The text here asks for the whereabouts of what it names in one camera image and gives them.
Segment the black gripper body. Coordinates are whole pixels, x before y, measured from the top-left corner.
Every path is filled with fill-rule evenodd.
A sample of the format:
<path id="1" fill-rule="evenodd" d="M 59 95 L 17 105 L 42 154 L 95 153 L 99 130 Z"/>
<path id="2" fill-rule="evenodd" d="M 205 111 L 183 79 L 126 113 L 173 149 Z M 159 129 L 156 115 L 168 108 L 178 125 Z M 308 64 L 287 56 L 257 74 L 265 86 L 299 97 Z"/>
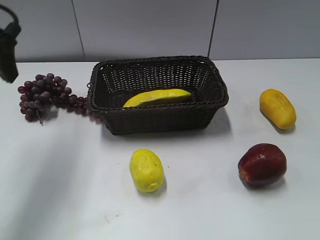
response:
<path id="1" fill-rule="evenodd" d="M 0 30 L 0 77 L 12 84 L 19 73 L 16 65 L 15 47 L 21 27 L 16 21 L 10 22 L 5 29 Z"/>

